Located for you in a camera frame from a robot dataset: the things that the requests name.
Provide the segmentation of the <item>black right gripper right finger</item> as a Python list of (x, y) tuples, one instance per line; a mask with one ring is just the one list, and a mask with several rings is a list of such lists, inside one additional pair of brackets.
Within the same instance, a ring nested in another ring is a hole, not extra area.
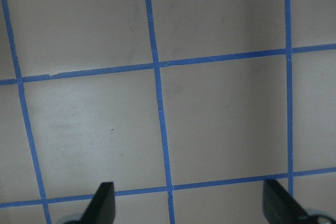
[(263, 214), (268, 223), (309, 223), (309, 215), (274, 179), (263, 181)]

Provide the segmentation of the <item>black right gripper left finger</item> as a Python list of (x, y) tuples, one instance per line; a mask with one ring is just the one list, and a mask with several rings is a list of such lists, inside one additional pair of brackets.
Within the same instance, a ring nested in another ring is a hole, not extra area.
[(103, 182), (98, 187), (80, 223), (113, 224), (115, 213), (115, 195), (113, 182)]

